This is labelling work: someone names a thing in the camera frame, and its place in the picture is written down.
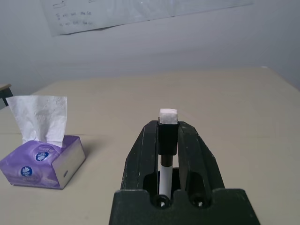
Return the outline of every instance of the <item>white eraser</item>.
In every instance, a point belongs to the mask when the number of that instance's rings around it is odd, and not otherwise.
[[[159,122],[161,124],[177,124],[178,123],[177,109],[160,109]]]

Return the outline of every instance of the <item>white tissue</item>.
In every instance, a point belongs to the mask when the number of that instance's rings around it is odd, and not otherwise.
[[[23,143],[41,141],[62,147],[67,123],[67,97],[13,96],[6,99]]]

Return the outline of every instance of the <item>tissue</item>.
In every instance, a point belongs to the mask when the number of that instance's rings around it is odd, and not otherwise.
[[[64,135],[67,97],[15,96],[7,102],[23,144],[0,161],[12,185],[63,189],[85,160],[80,138]]]
[[[13,96],[6,100],[22,133],[23,144],[40,141],[62,147],[67,97]]]

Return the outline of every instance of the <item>screw hole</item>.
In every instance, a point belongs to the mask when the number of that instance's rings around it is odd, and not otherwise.
[[[157,207],[157,208],[160,208],[160,209],[165,209],[167,207],[170,206],[170,200],[167,196],[165,195],[156,195],[154,197],[154,205]]]

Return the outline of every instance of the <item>black plastic part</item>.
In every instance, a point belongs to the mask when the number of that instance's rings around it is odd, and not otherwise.
[[[158,154],[171,155],[177,154],[178,124],[158,123]]]
[[[114,194],[109,225],[259,225],[244,190],[212,191],[208,208],[194,206],[185,191],[174,192],[172,204],[161,210],[145,190]]]
[[[178,127],[179,168],[173,168],[171,200],[158,195],[158,122],[148,123],[125,163],[110,225],[258,225],[244,190],[225,189],[216,159],[195,128]]]

